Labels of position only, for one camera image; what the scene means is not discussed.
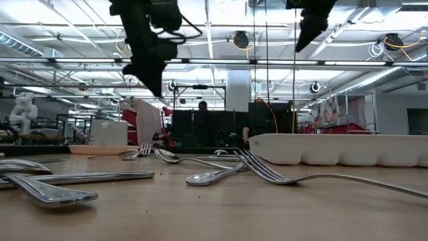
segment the white robot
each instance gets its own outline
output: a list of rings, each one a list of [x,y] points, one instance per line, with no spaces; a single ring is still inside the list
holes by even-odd
[[[37,118],[37,106],[32,102],[33,93],[23,92],[15,99],[15,107],[9,115],[10,125],[21,123],[20,134],[28,134],[31,120]]]

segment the table surface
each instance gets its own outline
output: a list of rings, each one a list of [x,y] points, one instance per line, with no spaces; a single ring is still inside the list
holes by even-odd
[[[2,241],[427,239],[428,200],[361,183],[316,179],[284,187],[247,171],[209,187],[191,187],[186,177],[214,169],[193,162],[170,165],[154,157],[40,157],[66,160],[46,164],[54,173],[147,170],[156,175],[64,186],[95,191],[99,198],[52,210],[33,205],[21,190],[1,190]],[[341,173],[428,191],[428,169],[418,167],[274,167],[286,177]]]

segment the ceiling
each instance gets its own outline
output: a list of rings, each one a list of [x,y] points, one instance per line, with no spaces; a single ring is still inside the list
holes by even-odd
[[[123,39],[125,33],[121,20],[118,16],[109,14],[110,2],[108,0],[56,0],[51,1],[52,11],[36,0],[2,0],[0,1],[0,24],[14,36],[19,37],[35,48],[53,48],[68,58],[129,58],[132,53],[125,48]],[[294,10],[269,10],[267,17],[264,13],[257,12],[256,19],[245,8],[246,0],[209,0],[209,21],[211,27],[206,27],[207,15],[205,14],[205,1],[180,0],[181,13],[193,24],[197,25],[203,35],[196,39],[190,39],[185,45],[179,46],[178,58],[215,58],[215,59],[247,59],[245,50],[239,50],[228,41],[237,30],[246,31],[251,44],[248,51],[249,59],[258,60],[293,60],[294,59],[294,37],[300,34],[298,26],[300,22],[300,11]],[[297,60],[307,60],[326,37],[332,32],[338,31],[341,25],[346,23],[349,16],[356,7],[349,5],[337,5],[328,19],[328,30],[317,37],[307,48],[296,54]],[[372,57],[370,49],[378,39],[383,40],[386,33],[398,33],[405,45],[415,44],[407,48],[411,53],[426,46],[427,42],[421,30],[428,29],[428,12],[404,12],[385,11],[384,9],[370,9],[367,15],[355,21],[344,31],[338,34],[318,54],[312,56],[313,60],[352,60],[352,61],[389,61],[402,58],[402,51],[390,52],[385,50],[379,56]],[[95,48],[87,39],[82,37],[67,22],[76,26],[91,42],[95,42],[99,49]],[[195,31],[189,26],[182,26],[179,32],[185,35],[193,35]],[[212,56],[209,50],[209,36],[212,41]],[[0,45],[1,57],[24,57],[19,52]],[[32,69],[33,64],[14,64],[15,67],[29,70],[45,80],[53,80],[54,73]],[[248,69],[251,72],[253,83],[260,85],[260,91],[253,95],[267,95],[267,69],[265,66],[257,66]],[[189,72],[166,71],[163,74],[165,82],[165,93],[170,92],[167,85],[171,80],[179,84],[214,84],[223,86],[227,81],[228,68],[195,68]],[[319,82],[323,89],[320,94],[328,93],[339,86],[362,76],[368,71],[352,70],[298,70],[295,73],[296,96],[316,98],[309,93],[309,85],[314,81]],[[57,71],[56,80],[62,78],[68,72]],[[285,69],[270,69],[269,79],[270,94],[273,96],[290,97],[292,95],[293,71]],[[88,83],[97,85],[121,84],[124,78],[118,72],[71,72],[69,76],[62,79],[62,84]],[[126,79],[128,85],[138,84],[136,78]],[[97,89],[89,88],[81,91],[71,88],[68,91],[73,94],[105,94],[115,93],[123,96],[151,96],[148,90],[143,88],[133,89]],[[212,90],[188,90],[183,96],[214,96],[218,93]],[[162,106],[165,103],[159,100],[151,100],[154,105]],[[186,106],[197,106],[199,99],[187,102]],[[222,100],[212,99],[209,106],[223,106]]]

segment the person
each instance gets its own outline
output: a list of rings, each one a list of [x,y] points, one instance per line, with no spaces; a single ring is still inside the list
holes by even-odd
[[[197,136],[197,142],[203,147],[212,147],[215,144],[215,117],[208,110],[208,105],[205,101],[198,104],[199,111],[195,113],[194,132]]]

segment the white pillar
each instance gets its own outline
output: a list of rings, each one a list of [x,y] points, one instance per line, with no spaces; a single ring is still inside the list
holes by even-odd
[[[230,70],[226,82],[226,110],[248,112],[251,76],[248,70]]]

